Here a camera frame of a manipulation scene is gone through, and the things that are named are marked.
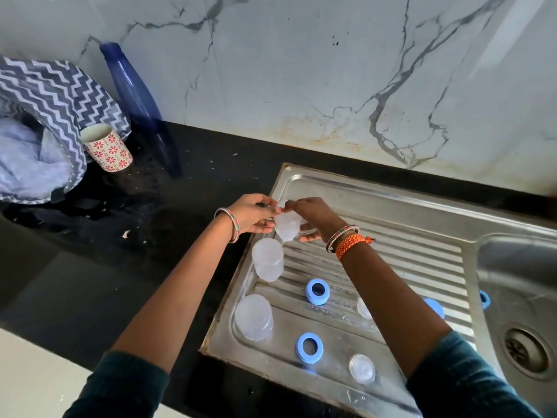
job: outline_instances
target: mug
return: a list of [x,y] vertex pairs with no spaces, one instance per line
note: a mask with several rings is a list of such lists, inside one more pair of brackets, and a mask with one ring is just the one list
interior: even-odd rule
[[119,172],[133,161],[128,148],[110,125],[87,126],[81,130],[80,137],[89,155],[107,172]]

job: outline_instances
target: chevron patterned cloth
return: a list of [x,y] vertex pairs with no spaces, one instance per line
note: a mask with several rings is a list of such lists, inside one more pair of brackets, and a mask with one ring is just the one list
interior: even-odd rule
[[[84,71],[67,61],[21,61],[0,55],[0,117],[27,112],[52,132],[71,162],[64,192],[75,188],[87,168],[80,130],[97,123],[111,125],[125,140],[130,124],[120,106]],[[0,192],[0,200],[41,204],[50,195],[30,198]]]

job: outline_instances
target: person's left hand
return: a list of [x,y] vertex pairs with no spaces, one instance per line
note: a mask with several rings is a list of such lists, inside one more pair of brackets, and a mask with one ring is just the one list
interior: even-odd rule
[[[267,207],[256,205],[262,202]],[[232,211],[240,223],[240,234],[250,233],[271,233],[275,222],[267,218],[275,217],[282,212],[281,207],[277,207],[277,201],[261,193],[247,193],[242,195],[238,201],[233,203],[228,209]]]

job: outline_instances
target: person's right hand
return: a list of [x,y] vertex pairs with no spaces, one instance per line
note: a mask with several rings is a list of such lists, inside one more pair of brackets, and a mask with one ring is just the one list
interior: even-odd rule
[[306,224],[302,224],[301,231],[317,229],[309,235],[301,235],[300,242],[323,239],[325,243],[332,235],[343,228],[346,222],[329,207],[323,198],[302,198],[297,201],[287,201],[284,212],[296,211]]

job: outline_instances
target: bag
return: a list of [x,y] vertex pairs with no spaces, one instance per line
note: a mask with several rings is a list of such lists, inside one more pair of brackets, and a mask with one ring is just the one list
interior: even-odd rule
[[[28,125],[28,116],[40,124],[38,129]],[[15,131],[17,126],[9,122],[0,133],[0,201],[20,204],[50,202],[54,190],[66,193],[77,186],[92,161],[80,142],[81,129],[106,123],[122,140],[131,132],[128,118],[101,85],[72,63],[59,60],[0,56],[0,118],[28,125],[36,138],[30,140],[29,133]],[[68,170],[63,184],[60,176],[33,182],[38,170],[52,164],[49,161],[55,161],[61,173]],[[60,161],[66,161],[66,167]]]

